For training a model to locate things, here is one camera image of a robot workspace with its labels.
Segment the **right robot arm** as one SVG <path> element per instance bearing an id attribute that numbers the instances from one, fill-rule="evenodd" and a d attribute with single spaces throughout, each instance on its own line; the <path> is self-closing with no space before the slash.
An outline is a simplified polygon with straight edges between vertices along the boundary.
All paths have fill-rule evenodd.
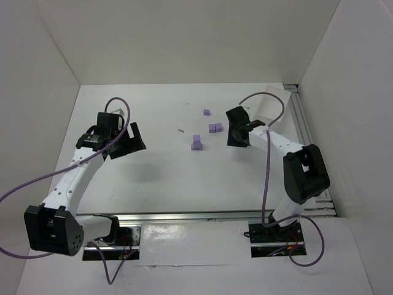
<path id="1" fill-rule="evenodd" d="M 307 201 L 321 195 L 330 186 L 321 151 L 315 144 L 305 146 L 283 137 L 260 120 L 251 121 L 241 106 L 227 111 L 226 115 L 229 124 L 229 146 L 251 146 L 267 154 L 262 191 L 262 221 L 254 225 L 247 234 L 251 240 L 262 236 L 280 242 L 293 231 Z M 273 157 L 282 162 L 286 194 L 279 206 L 265 219 Z"/>

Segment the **aluminium rail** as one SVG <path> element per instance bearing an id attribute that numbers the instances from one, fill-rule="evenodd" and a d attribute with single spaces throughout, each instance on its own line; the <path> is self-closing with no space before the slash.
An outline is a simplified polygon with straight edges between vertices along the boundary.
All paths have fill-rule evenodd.
<path id="1" fill-rule="evenodd" d="M 260 211 L 223 211 L 204 213 L 154 213 L 154 214 L 117 214 L 120 222 L 186 222 L 186 221 L 232 221 L 261 220 Z"/>
<path id="2" fill-rule="evenodd" d="M 297 205 L 304 205 L 330 187 L 321 150 L 313 143 L 288 152 L 283 158 L 283 169 L 285 191 Z"/>

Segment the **aluminium rail right side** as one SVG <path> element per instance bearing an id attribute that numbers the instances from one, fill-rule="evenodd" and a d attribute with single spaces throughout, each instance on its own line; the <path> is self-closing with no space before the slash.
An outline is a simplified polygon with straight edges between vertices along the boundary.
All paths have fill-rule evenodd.
<path id="1" fill-rule="evenodd" d="M 283 158 L 283 169 L 285 191 L 297 205 L 304 205 L 330 187 L 321 150 L 313 143 L 288 152 Z"/>

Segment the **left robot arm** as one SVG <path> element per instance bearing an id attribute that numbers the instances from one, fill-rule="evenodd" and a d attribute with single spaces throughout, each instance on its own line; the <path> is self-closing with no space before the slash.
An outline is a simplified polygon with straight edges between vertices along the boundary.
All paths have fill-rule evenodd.
<path id="1" fill-rule="evenodd" d="M 78 139 L 69 171 L 40 205 L 30 205 L 24 213 L 31 249 L 74 256 L 93 240 L 115 244 L 123 233 L 117 217 L 98 213 L 79 219 L 77 209 L 107 158 L 114 160 L 145 149 L 137 124 L 126 123 L 122 109 L 99 112 L 96 125 Z"/>

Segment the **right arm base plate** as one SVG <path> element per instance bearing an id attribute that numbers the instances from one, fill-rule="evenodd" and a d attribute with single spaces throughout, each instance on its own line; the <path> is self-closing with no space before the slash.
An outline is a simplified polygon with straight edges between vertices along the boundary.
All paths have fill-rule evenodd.
<path id="1" fill-rule="evenodd" d="M 262 224 L 249 224 L 243 234 L 251 243 L 251 257 L 264 258 L 306 255 L 303 231 L 298 221 L 287 227 L 263 227 Z"/>

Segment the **aluminium rail front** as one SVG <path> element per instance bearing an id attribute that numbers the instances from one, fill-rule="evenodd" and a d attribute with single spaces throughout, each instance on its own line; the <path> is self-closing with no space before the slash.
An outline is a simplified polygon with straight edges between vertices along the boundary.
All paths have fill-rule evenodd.
<path id="1" fill-rule="evenodd" d="M 223 211 L 204 213 L 154 213 L 154 214 L 117 214 L 120 222 L 186 222 L 186 221 L 232 221 L 261 220 L 260 211 Z"/>

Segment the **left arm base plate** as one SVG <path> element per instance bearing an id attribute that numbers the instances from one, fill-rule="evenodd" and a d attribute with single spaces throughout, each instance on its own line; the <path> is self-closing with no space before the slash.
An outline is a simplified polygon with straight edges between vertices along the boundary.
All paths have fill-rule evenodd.
<path id="1" fill-rule="evenodd" d="M 94 242 L 103 252 L 107 261 L 121 261 L 123 258 L 129 257 L 127 260 L 139 260 L 139 250 L 141 241 L 141 223 L 120 223 L 119 233 L 110 242 L 104 237 L 95 237 L 93 234 L 98 233 L 99 225 L 83 225 L 84 233 L 87 234 L 84 240 L 84 248 L 82 254 L 83 261 L 100 261 L 101 256 L 94 246 L 88 246 L 87 242 Z"/>

